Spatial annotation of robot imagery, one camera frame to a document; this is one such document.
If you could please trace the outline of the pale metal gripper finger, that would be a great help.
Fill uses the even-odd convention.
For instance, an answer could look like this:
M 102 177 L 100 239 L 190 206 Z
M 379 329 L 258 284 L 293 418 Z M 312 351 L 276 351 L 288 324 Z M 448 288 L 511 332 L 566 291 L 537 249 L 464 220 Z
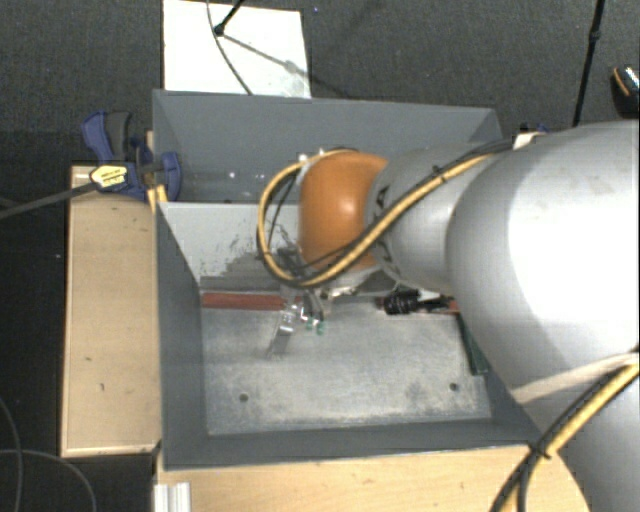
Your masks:
M 283 311 L 271 337 L 270 343 L 266 350 L 266 358 L 278 358 L 284 356 L 289 341 L 295 331 L 296 315 L 294 313 Z

